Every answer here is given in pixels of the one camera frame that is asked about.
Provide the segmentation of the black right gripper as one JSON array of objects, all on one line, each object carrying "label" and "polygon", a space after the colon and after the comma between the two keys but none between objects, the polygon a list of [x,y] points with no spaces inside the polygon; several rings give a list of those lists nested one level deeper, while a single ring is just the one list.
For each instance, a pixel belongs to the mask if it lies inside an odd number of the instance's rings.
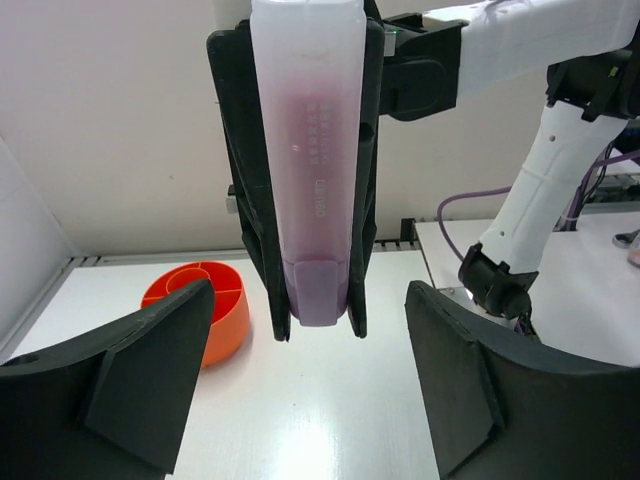
[{"label": "black right gripper", "polygon": [[[454,108],[463,29],[461,20],[425,20],[419,13],[389,17],[382,23],[374,1],[365,1],[363,8],[366,42],[347,296],[351,327],[361,339],[367,335],[365,277],[377,233],[381,81],[382,113],[398,121],[410,122]],[[385,60],[383,25],[395,40],[394,53]]]}]

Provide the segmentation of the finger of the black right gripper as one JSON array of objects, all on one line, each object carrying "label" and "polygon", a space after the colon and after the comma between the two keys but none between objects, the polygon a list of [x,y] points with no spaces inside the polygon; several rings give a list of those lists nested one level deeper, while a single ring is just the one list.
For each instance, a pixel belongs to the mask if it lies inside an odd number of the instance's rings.
[{"label": "finger of the black right gripper", "polygon": [[291,332],[249,21],[216,30],[206,50],[219,104],[242,242],[266,289],[277,341]]}]

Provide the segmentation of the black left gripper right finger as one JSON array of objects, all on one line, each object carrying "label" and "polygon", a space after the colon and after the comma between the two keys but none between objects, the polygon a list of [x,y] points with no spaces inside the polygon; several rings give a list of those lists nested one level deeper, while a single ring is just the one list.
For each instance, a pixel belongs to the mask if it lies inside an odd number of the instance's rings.
[{"label": "black left gripper right finger", "polygon": [[639,372],[569,354],[421,281],[405,312],[443,479],[635,479]]}]

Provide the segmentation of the purple translucent highlighter pen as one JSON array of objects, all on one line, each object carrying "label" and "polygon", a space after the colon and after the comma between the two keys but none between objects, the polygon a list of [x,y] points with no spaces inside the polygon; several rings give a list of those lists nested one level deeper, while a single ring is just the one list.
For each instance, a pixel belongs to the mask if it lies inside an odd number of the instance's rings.
[{"label": "purple translucent highlighter pen", "polygon": [[291,312],[347,306],[365,54],[360,1],[254,1],[250,33]]}]

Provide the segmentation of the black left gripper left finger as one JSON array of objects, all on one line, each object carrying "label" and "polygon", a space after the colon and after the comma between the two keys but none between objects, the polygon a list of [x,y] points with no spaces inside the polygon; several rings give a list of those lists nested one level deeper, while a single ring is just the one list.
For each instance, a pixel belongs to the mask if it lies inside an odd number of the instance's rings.
[{"label": "black left gripper left finger", "polygon": [[1,366],[4,479],[163,479],[175,470],[209,336],[200,280]]}]

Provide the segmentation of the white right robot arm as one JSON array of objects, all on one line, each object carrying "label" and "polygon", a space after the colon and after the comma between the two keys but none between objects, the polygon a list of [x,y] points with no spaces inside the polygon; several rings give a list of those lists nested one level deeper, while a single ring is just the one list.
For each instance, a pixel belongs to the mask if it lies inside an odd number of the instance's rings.
[{"label": "white right robot arm", "polygon": [[487,314],[534,336],[529,291],[560,215],[639,115],[635,1],[481,1],[382,17],[372,1],[254,1],[206,43],[243,243],[274,337],[348,315],[367,334],[378,124],[453,109],[547,71],[531,149],[458,278]]}]

